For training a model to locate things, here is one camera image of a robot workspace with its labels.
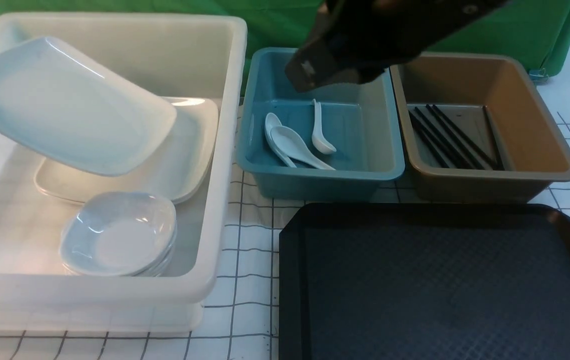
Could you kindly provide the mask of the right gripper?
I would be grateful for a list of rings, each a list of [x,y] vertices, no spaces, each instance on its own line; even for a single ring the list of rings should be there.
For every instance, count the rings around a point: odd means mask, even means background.
[[[285,66],[297,92],[367,84],[485,18],[504,0],[325,0]]]

